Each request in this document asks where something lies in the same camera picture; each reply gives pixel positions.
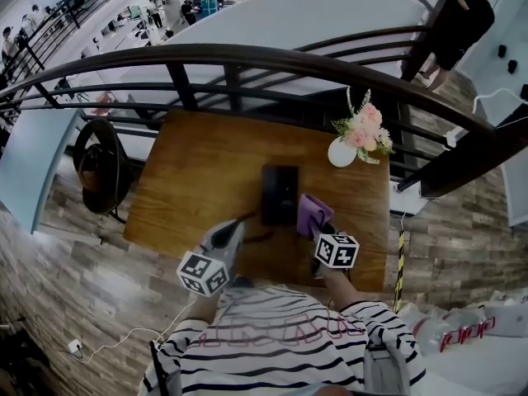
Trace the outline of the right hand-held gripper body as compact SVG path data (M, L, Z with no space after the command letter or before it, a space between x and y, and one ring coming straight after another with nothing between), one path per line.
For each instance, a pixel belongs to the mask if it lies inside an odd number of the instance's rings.
M353 236L313 232L311 234L315 249L311 262L311 273L314 279L322 279L320 268L347 271L355 262L360 244Z

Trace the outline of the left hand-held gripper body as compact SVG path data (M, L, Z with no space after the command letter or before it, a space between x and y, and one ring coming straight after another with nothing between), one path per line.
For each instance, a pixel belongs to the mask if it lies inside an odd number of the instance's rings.
M213 296L230 282L236 258L236 249L187 251L177 268L177 275L189 291L198 295Z

